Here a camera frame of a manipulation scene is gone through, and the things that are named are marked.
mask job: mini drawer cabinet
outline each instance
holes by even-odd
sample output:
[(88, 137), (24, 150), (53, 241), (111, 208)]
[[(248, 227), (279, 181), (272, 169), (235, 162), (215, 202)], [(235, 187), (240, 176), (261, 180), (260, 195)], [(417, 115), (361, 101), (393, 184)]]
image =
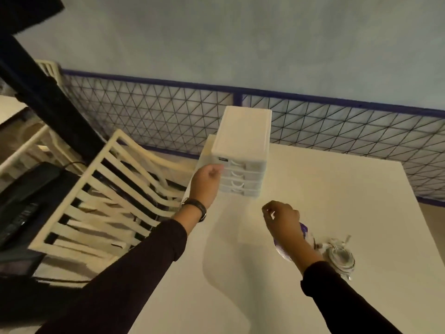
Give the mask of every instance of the mini drawer cabinet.
[(269, 154), (269, 109), (228, 106), (212, 147), (212, 161), (224, 164), (220, 191), (257, 197)]

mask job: hand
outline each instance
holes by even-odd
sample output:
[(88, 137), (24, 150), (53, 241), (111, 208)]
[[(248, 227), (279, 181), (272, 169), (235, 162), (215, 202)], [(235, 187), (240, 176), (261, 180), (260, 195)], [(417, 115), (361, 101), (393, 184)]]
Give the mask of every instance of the hand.
[(273, 200), (264, 205), (262, 210), (270, 234), (282, 247), (286, 249), (287, 244), (303, 239), (299, 223), (300, 213), (292, 206)]
[(194, 174), (190, 185), (190, 198), (194, 198), (208, 209), (218, 193), (223, 164), (209, 164)]

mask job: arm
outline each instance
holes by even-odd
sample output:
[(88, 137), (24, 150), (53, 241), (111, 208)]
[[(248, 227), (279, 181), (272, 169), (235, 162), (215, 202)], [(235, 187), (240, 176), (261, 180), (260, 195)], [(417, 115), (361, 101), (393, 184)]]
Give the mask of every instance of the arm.
[[(190, 196), (206, 208), (218, 191), (221, 169), (208, 165), (193, 176)], [(88, 283), (79, 300), (37, 333), (127, 333), (171, 263), (181, 257), (200, 218), (197, 207), (183, 206)]]
[(356, 332), (359, 328), (373, 333), (400, 333), (305, 241), (298, 211), (289, 204), (272, 201), (263, 206), (263, 215), (271, 235), (303, 275), (301, 288), (314, 299), (331, 333)]

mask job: person's left hand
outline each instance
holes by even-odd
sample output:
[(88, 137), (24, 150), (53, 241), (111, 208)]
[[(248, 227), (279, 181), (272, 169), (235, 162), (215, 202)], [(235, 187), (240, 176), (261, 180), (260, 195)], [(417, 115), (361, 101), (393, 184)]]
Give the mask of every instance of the person's left hand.
[(223, 164), (209, 164), (194, 174), (190, 185), (190, 198), (196, 199), (208, 209), (218, 193)]

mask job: black pillar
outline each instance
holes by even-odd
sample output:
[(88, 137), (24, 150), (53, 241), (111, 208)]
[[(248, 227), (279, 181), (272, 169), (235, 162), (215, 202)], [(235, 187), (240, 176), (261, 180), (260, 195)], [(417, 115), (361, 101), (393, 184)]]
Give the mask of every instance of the black pillar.
[(27, 104), (87, 163), (103, 148), (104, 142), (85, 118), (22, 48), (0, 28), (0, 78), (18, 92)]

